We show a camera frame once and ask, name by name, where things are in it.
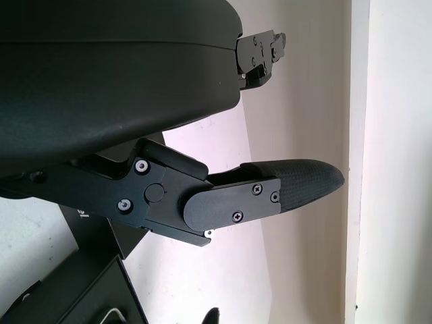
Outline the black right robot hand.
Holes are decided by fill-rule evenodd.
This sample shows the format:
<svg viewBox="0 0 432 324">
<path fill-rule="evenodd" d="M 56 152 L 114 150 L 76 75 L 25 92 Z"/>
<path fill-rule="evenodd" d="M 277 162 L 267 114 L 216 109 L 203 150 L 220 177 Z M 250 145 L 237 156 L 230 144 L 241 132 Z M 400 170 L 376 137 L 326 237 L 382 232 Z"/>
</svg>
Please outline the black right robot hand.
<svg viewBox="0 0 432 324">
<path fill-rule="evenodd" d="M 202 320 L 202 324 L 219 324 L 220 311 L 217 307 L 212 308 Z"/>
</svg>

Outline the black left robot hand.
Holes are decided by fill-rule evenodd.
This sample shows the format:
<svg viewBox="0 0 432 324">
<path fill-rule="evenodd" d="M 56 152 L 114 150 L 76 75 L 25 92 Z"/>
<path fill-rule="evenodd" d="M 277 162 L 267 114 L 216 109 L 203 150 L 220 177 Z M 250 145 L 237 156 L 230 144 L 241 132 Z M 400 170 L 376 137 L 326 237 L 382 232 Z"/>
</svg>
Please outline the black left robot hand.
<svg viewBox="0 0 432 324">
<path fill-rule="evenodd" d="M 196 246 L 343 186 L 322 161 L 207 166 L 149 140 L 234 108 L 284 56 L 227 1 L 2 1 L 1 195 Z"/>
</svg>

